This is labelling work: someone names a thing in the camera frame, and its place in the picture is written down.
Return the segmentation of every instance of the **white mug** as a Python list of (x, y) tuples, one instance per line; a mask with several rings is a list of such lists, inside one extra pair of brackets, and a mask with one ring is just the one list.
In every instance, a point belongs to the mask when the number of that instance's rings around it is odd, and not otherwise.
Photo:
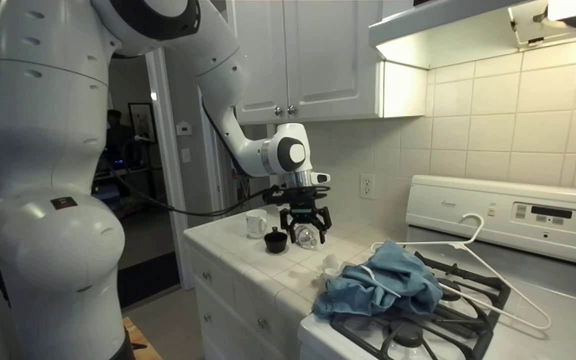
[(268, 228), (267, 214), (266, 210), (262, 209), (246, 212), (246, 228), (249, 237), (261, 238), (266, 234), (266, 228)]

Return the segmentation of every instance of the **blue cloth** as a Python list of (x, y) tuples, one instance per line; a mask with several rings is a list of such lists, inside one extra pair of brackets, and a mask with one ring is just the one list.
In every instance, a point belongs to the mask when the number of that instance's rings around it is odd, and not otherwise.
[(386, 240), (363, 265), (372, 270), (375, 280), (401, 297), (375, 284), (360, 266), (346, 266), (338, 278), (327, 281), (327, 292), (314, 303), (316, 315), (372, 315), (391, 307), (413, 314), (428, 314), (435, 310), (442, 297), (437, 279), (423, 262), (391, 240)]

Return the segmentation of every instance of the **framed picture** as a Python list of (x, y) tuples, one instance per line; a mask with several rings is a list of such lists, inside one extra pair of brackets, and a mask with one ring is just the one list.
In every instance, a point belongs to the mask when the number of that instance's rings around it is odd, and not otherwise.
[(155, 144), (157, 142), (157, 132), (155, 131), (155, 114), (153, 104), (150, 102), (130, 102), (128, 103), (130, 121), (134, 134), (138, 137), (150, 139)]

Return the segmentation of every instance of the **range hood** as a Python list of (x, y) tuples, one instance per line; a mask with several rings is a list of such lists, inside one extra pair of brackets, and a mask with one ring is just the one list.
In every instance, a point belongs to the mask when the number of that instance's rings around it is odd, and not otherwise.
[(430, 0), (371, 25), (368, 41), (384, 59), (422, 69), (497, 57), (576, 40), (576, 18), (549, 18), (560, 4), (576, 0)]

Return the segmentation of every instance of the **small black pot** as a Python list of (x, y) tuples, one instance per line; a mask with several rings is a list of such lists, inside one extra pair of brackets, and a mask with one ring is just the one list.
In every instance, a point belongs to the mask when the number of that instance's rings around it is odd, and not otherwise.
[(268, 232), (264, 237), (265, 248), (269, 253), (279, 254), (286, 250), (286, 243), (288, 242), (288, 235), (284, 232), (279, 232), (277, 227), (272, 228), (272, 232)]

